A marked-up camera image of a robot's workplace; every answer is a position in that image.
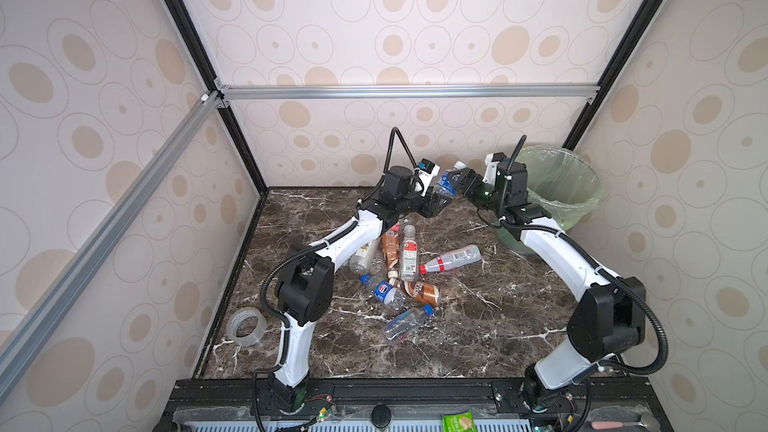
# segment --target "wallpaper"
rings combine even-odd
[[[256,206],[236,154],[213,112],[0,407],[2,432],[152,430]]]
[[[238,100],[235,115],[268,186],[370,186],[381,177],[397,126],[418,161],[457,160],[482,173],[485,155],[562,143],[583,97],[400,100]],[[411,168],[395,139],[390,165]]]
[[[768,0],[669,0],[578,148],[608,193],[574,236],[645,283],[677,432],[768,424],[766,79]]]
[[[642,0],[185,0],[224,83],[596,81]]]
[[[198,102],[160,0],[0,0],[0,346]]]

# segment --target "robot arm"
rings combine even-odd
[[[522,148],[523,140],[516,151]],[[495,211],[500,226],[539,254],[578,302],[565,340],[525,373],[526,404],[534,411],[543,411],[546,403],[542,399],[552,390],[581,381],[595,372],[602,360],[641,343],[650,309],[644,303],[645,288],[639,280],[622,278],[595,261],[564,234],[546,210],[528,202],[528,172],[523,164],[514,162],[515,156],[488,154],[484,176],[464,168],[449,172],[448,179],[478,208]],[[655,322],[661,344],[664,331],[658,320]],[[658,370],[666,355],[666,347],[660,347],[657,360],[642,371]]]
[[[283,365],[270,374],[268,381],[284,411],[295,412],[303,404],[312,332],[330,306],[334,273],[360,247],[394,226],[401,216],[409,212],[428,218],[439,214],[452,199],[429,188],[438,173],[439,168],[426,159],[415,170],[390,168],[372,193],[360,200],[354,217],[309,244],[316,248],[314,252],[285,262],[276,270],[280,274],[275,287],[280,312],[276,313],[282,312],[287,320],[283,322],[280,339],[283,353],[276,364]],[[292,249],[290,257],[297,254],[300,250]]]

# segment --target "marble floor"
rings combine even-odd
[[[359,189],[271,191],[224,320],[242,307],[258,308],[261,283],[290,244],[306,244],[335,230],[361,196]],[[365,291],[359,275],[341,268],[331,309],[315,328],[311,377],[520,377],[564,339],[576,306],[570,291],[540,258],[504,248],[469,201],[457,198],[436,218],[410,217],[420,262],[469,244],[480,247],[482,262],[426,274],[425,282],[440,288],[442,302],[427,326],[395,346],[381,335],[394,314]],[[381,262],[379,250],[374,261],[379,271]],[[268,298],[276,304],[272,289]],[[253,347],[237,347],[223,326],[203,378],[247,378],[254,368],[273,365],[280,321],[267,321],[264,338]],[[241,334],[252,329],[246,321]]]

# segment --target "clear plastic bottle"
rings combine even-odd
[[[456,164],[453,165],[453,168],[450,171],[459,170],[460,168],[466,168],[466,164],[462,162],[461,160],[457,160]],[[448,182],[448,172],[449,170],[446,170],[442,173],[440,176],[440,179],[437,180],[437,183],[435,184],[435,187],[432,189],[434,192],[440,192],[444,196],[453,197],[456,195],[456,190],[453,189],[453,186],[451,186],[450,182]]]
[[[416,227],[403,227],[402,247],[400,250],[400,280],[416,280],[418,270],[418,245],[416,244]]]
[[[367,244],[360,247],[353,256],[350,257],[350,270],[356,274],[367,274],[373,262],[373,256],[376,254],[376,248],[379,247],[380,237],[374,238]]]
[[[392,310],[400,310],[406,305],[406,295],[397,288],[388,284],[385,281],[381,281],[378,284],[376,280],[368,274],[360,277],[360,282],[366,290],[373,294],[379,302],[383,303]]]
[[[429,305],[410,308],[384,326],[384,338],[390,344],[397,344],[408,337],[408,334],[426,324],[434,313]]]
[[[446,254],[437,256],[427,264],[418,266],[418,271],[422,274],[428,272],[445,272],[452,268],[461,267],[466,264],[473,264],[482,260],[480,249],[477,245],[467,245],[466,247],[451,250]]]

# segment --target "trash can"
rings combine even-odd
[[[593,211],[603,194],[600,177],[576,153],[552,146],[523,149],[516,162],[528,169],[528,201],[552,214],[563,230],[569,230]],[[515,252],[533,251],[514,239],[506,229],[494,229],[499,241]]]

